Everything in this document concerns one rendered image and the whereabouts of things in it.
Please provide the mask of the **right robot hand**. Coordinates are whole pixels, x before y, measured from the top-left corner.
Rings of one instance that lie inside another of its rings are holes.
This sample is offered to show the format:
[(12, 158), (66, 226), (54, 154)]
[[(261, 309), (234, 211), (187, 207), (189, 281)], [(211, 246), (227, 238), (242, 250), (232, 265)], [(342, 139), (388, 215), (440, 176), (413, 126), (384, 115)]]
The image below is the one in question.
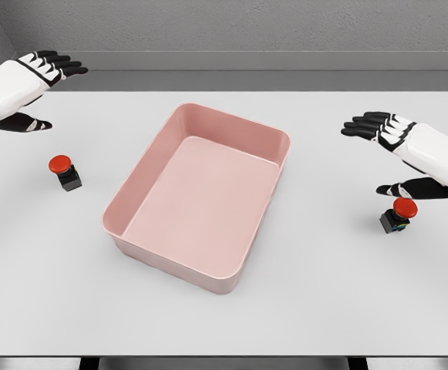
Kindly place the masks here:
[(341, 129), (378, 143), (424, 176), (377, 187), (376, 193), (415, 200), (448, 198), (448, 136), (425, 123), (395, 113), (366, 112)]

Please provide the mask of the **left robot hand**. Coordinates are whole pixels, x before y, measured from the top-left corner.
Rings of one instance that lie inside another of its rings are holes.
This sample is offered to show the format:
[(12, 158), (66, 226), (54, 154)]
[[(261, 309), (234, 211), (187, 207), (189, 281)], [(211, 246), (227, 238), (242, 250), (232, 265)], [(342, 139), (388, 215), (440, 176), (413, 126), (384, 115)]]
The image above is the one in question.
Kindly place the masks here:
[(0, 65), (0, 130), (29, 133), (49, 130), (52, 124), (22, 113), (27, 106), (58, 82), (88, 69), (79, 61), (56, 51), (30, 52)]

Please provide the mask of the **pink rectangular basket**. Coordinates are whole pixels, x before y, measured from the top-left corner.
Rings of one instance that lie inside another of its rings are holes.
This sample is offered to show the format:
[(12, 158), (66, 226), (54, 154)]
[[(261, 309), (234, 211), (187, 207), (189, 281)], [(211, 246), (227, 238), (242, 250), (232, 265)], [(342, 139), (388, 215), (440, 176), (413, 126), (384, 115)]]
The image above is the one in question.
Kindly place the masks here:
[(184, 103), (101, 216), (127, 256), (215, 294), (237, 285), (278, 185), (289, 135)]

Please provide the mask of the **red button industrial switch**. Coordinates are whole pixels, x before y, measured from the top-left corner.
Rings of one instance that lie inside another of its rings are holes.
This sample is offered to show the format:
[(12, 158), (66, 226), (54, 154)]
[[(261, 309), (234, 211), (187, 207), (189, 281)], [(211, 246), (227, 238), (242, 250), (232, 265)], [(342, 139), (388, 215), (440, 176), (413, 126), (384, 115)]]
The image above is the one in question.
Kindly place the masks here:
[(395, 231), (402, 231), (410, 224), (410, 219), (418, 213), (418, 207), (412, 199), (398, 197), (392, 207), (386, 210), (379, 218), (383, 230), (390, 234)]
[(66, 155), (54, 156), (49, 161), (49, 170), (58, 177), (65, 191), (71, 191), (82, 186), (82, 181), (76, 168), (72, 164), (71, 159)]

